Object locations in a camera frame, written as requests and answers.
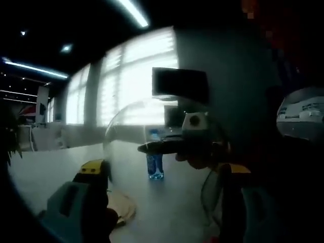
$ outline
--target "water bottle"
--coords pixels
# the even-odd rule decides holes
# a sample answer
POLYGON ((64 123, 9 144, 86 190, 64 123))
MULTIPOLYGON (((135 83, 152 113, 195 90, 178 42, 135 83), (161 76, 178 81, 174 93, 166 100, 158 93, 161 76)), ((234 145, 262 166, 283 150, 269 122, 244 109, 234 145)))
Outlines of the water bottle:
MULTIPOLYGON (((158 129, 150 130, 150 140, 159 141, 158 129)), ((162 154, 146 155, 148 177, 153 180, 162 179, 164 171, 162 166, 162 154)))

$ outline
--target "dark wall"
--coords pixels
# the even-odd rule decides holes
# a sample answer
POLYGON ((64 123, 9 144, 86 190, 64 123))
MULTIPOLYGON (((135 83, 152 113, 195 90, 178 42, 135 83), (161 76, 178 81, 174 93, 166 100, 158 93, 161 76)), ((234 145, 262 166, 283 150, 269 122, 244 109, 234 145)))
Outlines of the dark wall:
POLYGON ((280 84, 271 52, 248 28, 176 29, 179 68, 207 73, 210 105, 240 148, 267 120, 265 91, 280 84))

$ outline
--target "ceiling light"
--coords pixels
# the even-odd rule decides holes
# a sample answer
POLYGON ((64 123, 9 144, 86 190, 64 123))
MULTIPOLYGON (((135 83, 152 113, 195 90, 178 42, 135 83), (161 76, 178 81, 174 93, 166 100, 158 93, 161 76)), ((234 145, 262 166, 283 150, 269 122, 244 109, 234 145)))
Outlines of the ceiling light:
POLYGON ((72 44, 64 45, 62 47, 61 52, 63 53, 69 53, 72 50, 72 44))
POLYGON ((10 93, 10 94, 16 94, 16 95, 28 95, 28 96, 32 96, 32 97, 37 97, 37 95, 30 95, 30 94, 24 94, 24 93, 12 92, 12 91, 8 91, 8 90, 0 90, 0 92, 10 93))
POLYGON ((148 23, 144 16, 139 12, 139 10, 134 6, 134 4, 130 0, 117 0, 120 4, 122 4, 127 11, 136 19, 141 27, 147 27, 148 23))
POLYGON ((46 70, 43 70, 43 69, 40 69, 40 68, 23 65, 23 64, 20 64, 20 63, 7 62, 7 61, 5 63, 6 64, 9 64, 9 65, 14 65, 14 66, 18 66, 18 67, 23 67, 23 68, 35 70, 35 71, 38 71, 38 72, 47 73, 47 74, 50 74, 50 75, 53 75, 53 76, 57 76, 57 77, 62 77, 62 78, 67 78, 68 77, 67 75, 62 75, 62 74, 58 74, 58 73, 55 73, 55 72, 46 71, 46 70))
POLYGON ((25 102, 25 103, 32 103, 32 104, 36 104, 36 102, 32 102, 32 101, 24 101, 24 100, 14 100, 14 99, 8 99, 8 98, 3 98, 4 100, 13 100, 13 101, 18 101, 18 102, 25 102))

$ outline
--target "window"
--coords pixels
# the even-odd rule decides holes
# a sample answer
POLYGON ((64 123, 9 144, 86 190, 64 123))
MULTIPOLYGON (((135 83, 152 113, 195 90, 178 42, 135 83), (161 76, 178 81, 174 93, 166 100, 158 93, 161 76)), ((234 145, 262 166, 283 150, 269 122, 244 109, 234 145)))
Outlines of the window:
POLYGON ((66 123, 83 124, 87 81, 90 65, 77 72, 68 86, 66 102, 66 123))
MULTIPOLYGON (((98 89, 99 126, 108 125, 118 111, 127 105, 152 96, 153 67, 178 68, 173 28, 139 36, 107 53, 98 89)), ((148 117, 138 119, 136 116, 151 114, 152 109, 139 109, 125 114, 124 124, 144 125, 145 120, 151 124, 148 117)), ((154 123, 164 123, 163 109, 158 112, 154 123)))
POLYGON ((54 98, 47 104, 47 122, 54 121, 54 98))

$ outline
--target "ceiling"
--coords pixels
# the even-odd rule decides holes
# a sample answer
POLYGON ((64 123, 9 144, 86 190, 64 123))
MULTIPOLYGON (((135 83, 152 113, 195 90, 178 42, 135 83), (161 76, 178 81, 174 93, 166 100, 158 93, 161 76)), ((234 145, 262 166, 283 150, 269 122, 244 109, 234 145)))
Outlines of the ceiling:
MULTIPOLYGON (((219 25, 240 14, 240 0, 216 3, 208 0, 192 3, 132 1, 146 16, 148 28, 140 28, 118 7, 117 0, 2 1, 0 56, 12 62, 72 75, 86 64, 99 60, 110 48, 146 31, 170 25, 219 25), (61 53, 65 44, 73 45, 70 53, 61 53)), ((3 73, 0 75, 1 89, 8 88, 12 82, 12 89, 17 88, 15 92, 19 93, 27 91, 24 90, 26 86, 32 91, 33 86, 50 83, 50 95, 54 96, 68 80, 38 75, 3 62, 0 71, 3 73)))

